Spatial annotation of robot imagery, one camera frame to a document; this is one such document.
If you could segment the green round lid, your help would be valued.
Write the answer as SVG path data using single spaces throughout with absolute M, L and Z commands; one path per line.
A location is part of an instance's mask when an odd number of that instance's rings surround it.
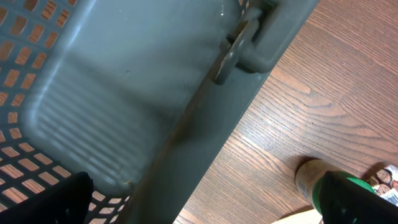
M 376 194 L 375 190 L 367 182 L 357 178 L 355 175 L 327 161 L 312 159 L 299 167 L 295 176 L 295 184 L 298 191 L 303 194 L 319 214 L 322 214 L 319 200 L 320 188 L 327 171 L 337 171 L 344 178 Z

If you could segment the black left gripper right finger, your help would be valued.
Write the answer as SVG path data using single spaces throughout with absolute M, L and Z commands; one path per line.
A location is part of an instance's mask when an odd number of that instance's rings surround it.
M 324 224 L 397 224 L 397 206 L 336 171 L 325 173 L 319 199 Z

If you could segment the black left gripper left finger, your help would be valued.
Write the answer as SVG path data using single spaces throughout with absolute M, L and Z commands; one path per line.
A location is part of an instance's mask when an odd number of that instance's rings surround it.
M 1 224 L 83 224 L 93 191 L 88 173 L 79 172 L 1 212 Z

